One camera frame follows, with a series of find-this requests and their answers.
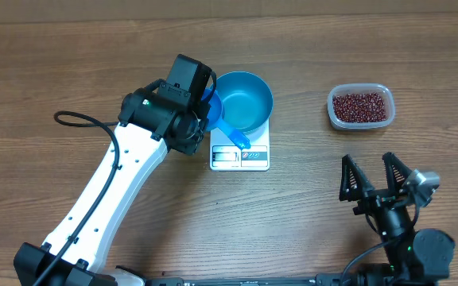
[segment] weighing scale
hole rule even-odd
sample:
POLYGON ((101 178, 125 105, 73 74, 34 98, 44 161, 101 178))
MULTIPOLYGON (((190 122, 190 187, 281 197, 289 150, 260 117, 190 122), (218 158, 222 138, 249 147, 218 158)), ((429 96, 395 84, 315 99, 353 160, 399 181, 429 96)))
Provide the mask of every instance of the weighing scale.
POLYGON ((269 120, 246 136, 251 147, 240 150, 218 128, 212 130, 210 168, 213 171, 267 171, 270 168, 269 120))

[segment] blue utensil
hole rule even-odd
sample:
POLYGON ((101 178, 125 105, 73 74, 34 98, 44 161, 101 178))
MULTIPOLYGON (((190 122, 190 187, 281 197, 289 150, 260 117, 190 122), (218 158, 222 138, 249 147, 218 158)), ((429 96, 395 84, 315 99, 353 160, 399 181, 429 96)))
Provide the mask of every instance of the blue utensil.
POLYGON ((274 108, 270 87, 260 77, 247 71, 233 71, 220 76, 216 80, 216 91, 223 104, 223 120, 244 134, 262 126, 274 108))
MULTIPOLYGON (((205 89, 203 93, 203 99, 205 99, 211 91, 211 89, 205 89)), ((218 128, 229 138, 229 140, 231 140, 236 145, 236 147, 240 148, 241 150, 249 149, 250 140, 241 131, 227 124, 223 120, 225 110, 217 91, 215 91, 213 94, 212 99, 210 100, 210 105, 212 107, 208 113, 209 122, 206 130, 211 131, 215 128, 218 128)))

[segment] clear plastic container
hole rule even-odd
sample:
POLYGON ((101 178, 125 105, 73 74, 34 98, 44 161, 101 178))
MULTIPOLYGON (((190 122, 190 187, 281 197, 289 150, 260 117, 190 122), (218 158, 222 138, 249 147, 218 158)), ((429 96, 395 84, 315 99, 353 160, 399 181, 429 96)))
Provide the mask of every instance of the clear plastic container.
POLYGON ((328 95, 328 115, 332 126, 338 130, 367 130, 382 128, 388 126, 395 118, 395 103, 394 96, 391 91, 379 83, 349 83, 342 84, 330 91, 328 95), (367 122, 367 123, 351 123, 343 122, 339 120, 335 115, 333 109, 333 98, 336 96, 344 96, 347 94, 358 94, 358 93, 372 93, 376 92, 381 95, 383 102, 385 103, 386 120, 381 122, 367 122))

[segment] wooden table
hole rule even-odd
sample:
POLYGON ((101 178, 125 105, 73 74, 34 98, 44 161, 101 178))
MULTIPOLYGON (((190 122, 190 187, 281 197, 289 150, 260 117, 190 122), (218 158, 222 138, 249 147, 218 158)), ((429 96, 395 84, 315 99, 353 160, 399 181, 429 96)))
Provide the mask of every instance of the wooden table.
POLYGON ((0 285, 18 284, 17 249, 56 227, 109 143, 52 114, 114 121, 123 96, 166 77, 178 53, 268 82, 271 169, 212 172, 208 139, 193 157, 171 152, 124 219, 109 267, 187 278, 340 272, 378 242, 355 204, 338 201, 340 159, 350 153, 385 187, 381 155, 393 151, 441 175, 417 228, 456 239, 442 284, 458 285, 458 14, 0 25, 0 285), (395 121, 335 131, 328 92, 369 82, 394 92, 395 121))

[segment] blue bowl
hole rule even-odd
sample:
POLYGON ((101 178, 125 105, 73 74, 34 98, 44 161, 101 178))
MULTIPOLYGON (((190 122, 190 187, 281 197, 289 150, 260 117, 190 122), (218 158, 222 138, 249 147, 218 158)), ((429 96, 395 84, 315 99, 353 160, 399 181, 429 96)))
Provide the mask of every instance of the blue bowl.
POLYGON ((220 76, 216 80, 216 90, 223 104, 223 120, 246 134, 263 125, 274 108, 270 87, 247 71, 220 76))

